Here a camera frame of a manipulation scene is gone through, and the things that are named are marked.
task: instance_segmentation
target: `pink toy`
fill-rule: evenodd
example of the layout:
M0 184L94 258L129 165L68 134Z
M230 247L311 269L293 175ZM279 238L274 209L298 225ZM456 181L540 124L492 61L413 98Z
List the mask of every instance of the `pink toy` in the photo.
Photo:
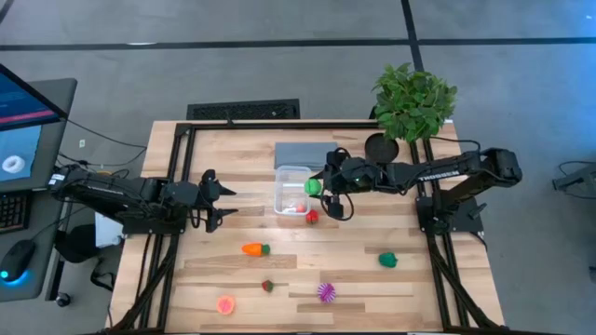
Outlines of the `pink toy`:
M329 283L318 287L318 297L322 302L332 302L335 299L335 288Z

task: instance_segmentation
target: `wooden table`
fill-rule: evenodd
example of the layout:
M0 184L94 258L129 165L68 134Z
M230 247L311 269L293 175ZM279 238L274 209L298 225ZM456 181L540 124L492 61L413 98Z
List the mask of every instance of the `wooden table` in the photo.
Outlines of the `wooden table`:
M176 122L155 122L142 175L167 175ZM427 241L418 229L412 188L406 196L354 194L356 213L347 222L324 216L316 225L273 211L276 142L336 141L354 156L364 156L364 141L373 130L200 130L190 181L215 168L236 196L222 197L218 208L239 208L215 233L190 228L182 235L169 305L167 332L192 331L338 331L441 329ZM453 124L440 136L455 139ZM432 141L436 159L459 154L457 143ZM420 156L424 159L422 145ZM409 146L400 142L399 161L411 162ZM180 178L183 154L177 178ZM442 181L449 188L461 181ZM318 202L314 208L322 213ZM493 321L502 324L493 276L484 246L470 234L453 234L463 285ZM141 270L145 236L127 240L112 298L119 320L132 305ZM252 258L241 246L263 242L271 255ZM393 251L395 269L383 268L377 257ZM147 257L145 269L150 257ZM275 283L273 292L261 282ZM320 283L333 283L337 298L323 304ZM452 323L457 324L453 293L446 284ZM219 315L221 295L236 297L236 310ZM157 290L149 325L156 323L161 297Z

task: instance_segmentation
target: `clear plastic container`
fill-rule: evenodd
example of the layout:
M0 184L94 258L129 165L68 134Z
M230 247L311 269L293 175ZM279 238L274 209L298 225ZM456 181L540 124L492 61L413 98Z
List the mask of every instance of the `clear plastic container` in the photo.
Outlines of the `clear plastic container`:
M305 216L310 210L305 182L311 176L312 171L308 167L278 167L273 210L281 215Z

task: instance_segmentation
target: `green plant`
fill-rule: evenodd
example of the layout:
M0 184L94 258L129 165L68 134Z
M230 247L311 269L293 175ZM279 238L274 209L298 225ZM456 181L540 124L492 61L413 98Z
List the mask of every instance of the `green plant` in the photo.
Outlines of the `green plant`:
M457 87L428 72L411 73L409 67L387 65L372 89L378 92L374 113L386 139L427 139L454 113Z

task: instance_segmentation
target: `monitor screen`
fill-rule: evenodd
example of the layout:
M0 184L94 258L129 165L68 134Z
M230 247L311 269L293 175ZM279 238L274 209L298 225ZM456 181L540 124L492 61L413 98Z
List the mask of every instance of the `monitor screen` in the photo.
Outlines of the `monitor screen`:
M43 125L60 120L60 112L12 73L0 73L0 130Z

